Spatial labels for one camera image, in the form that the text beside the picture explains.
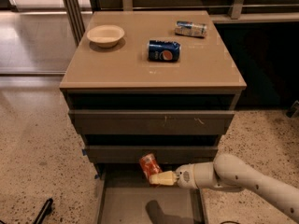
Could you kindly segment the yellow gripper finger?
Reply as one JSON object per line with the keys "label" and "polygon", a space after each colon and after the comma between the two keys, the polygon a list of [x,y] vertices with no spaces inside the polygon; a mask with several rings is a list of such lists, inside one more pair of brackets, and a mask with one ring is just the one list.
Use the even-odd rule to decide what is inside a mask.
{"label": "yellow gripper finger", "polygon": [[152,185],[173,186],[177,183],[178,177],[173,171],[161,172],[149,177]]}

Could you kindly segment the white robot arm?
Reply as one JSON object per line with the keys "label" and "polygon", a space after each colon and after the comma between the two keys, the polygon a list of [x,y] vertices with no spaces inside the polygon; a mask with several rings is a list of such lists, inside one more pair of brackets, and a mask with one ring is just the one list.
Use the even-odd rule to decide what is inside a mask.
{"label": "white robot arm", "polygon": [[232,154],[220,154],[211,162],[184,164],[176,171],[151,175],[149,182],[183,189],[248,189],[299,223],[299,189],[258,172]]}

